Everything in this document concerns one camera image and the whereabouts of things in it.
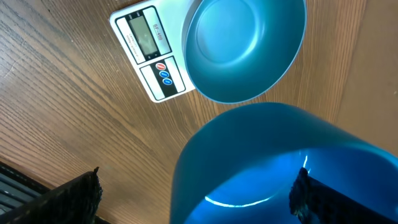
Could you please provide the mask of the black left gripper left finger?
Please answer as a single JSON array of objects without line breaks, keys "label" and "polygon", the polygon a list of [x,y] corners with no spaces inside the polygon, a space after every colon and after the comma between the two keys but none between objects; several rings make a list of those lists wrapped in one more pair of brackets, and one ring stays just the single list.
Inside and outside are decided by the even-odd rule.
[{"label": "black left gripper left finger", "polygon": [[94,224],[103,190],[99,168],[1,215],[8,224]]}]

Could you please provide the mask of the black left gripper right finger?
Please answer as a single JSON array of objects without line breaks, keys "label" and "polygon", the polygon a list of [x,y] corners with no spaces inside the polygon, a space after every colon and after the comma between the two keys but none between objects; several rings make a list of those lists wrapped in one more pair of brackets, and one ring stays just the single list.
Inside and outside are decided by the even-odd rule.
[{"label": "black left gripper right finger", "polygon": [[397,224],[310,177],[304,167],[290,189],[289,210],[301,224]]}]

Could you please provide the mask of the blue plastic measuring scoop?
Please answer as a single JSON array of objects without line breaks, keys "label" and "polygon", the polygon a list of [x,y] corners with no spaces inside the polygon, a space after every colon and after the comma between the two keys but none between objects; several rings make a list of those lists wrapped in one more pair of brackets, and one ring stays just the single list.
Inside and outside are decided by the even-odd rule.
[{"label": "blue plastic measuring scoop", "polygon": [[397,158],[298,107],[256,103],[206,123],[175,166],[170,223],[298,223],[301,168],[397,221]]}]

